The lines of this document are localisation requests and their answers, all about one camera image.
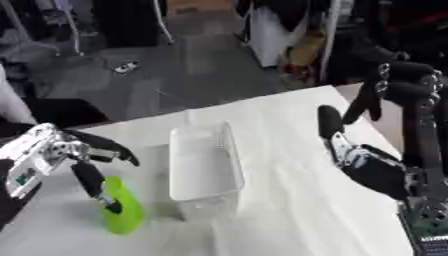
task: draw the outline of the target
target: green plastic cup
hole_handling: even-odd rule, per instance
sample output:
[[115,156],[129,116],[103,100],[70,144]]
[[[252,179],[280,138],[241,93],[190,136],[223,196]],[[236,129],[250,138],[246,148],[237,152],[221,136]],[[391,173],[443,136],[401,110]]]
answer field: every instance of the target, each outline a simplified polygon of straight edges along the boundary
[[122,206],[120,214],[106,208],[102,209],[107,230],[114,234],[128,234],[134,231],[144,218],[141,204],[119,177],[107,177],[104,188],[106,193],[117,199]]

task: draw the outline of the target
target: person's arm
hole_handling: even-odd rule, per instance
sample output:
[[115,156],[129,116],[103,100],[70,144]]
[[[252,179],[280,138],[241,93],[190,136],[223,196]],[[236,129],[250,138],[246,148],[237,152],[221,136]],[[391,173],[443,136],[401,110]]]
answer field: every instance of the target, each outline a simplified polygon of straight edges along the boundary
[[14,92],[0,64],[0,116],[13,123],[37,124],[31,110]]

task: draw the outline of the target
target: clear plastic container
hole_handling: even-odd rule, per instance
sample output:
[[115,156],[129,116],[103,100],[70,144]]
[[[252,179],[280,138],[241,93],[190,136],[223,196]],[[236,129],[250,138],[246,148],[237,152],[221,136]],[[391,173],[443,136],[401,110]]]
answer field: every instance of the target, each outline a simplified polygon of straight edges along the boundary
[[174,129],[170,196],[187,220],[235,213],[244,178],[229,124]]

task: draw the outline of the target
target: gray carpet floor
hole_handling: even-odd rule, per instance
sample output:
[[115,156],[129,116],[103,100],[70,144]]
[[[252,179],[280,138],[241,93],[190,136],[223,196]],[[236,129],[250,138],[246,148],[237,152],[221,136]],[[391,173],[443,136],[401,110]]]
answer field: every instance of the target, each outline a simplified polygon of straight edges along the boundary
[[[49,98],[81,98],[111,120],[123,121],[269,95],[281,90],[276,70],[262,69],[234,38],[231,12],[178,15],[168,22],[176,38],[152,48],[105,49],[81,58],[70,54],[35,65]],[[139,69],[110,70],[136,60]]]

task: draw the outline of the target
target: white paper sheet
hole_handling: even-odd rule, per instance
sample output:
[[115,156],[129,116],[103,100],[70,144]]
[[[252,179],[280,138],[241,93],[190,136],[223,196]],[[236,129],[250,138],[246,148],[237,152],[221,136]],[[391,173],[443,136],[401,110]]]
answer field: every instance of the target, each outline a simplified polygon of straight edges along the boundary
[[[256,98],[89,129],[131,146],[140,168],[101,165],[120,175],[148,211],[133,234],[102,227],[67,168],[0,234],[0,255],[410,256],[396,203],[354,183],[331,162],[317,133],[317,107],[345,110],[332,87]],[[246,187],[235,218],[185,223],[168,198],[169,131],[184,124],[232,126]],[[395,150],[361,120],[350,138]]]

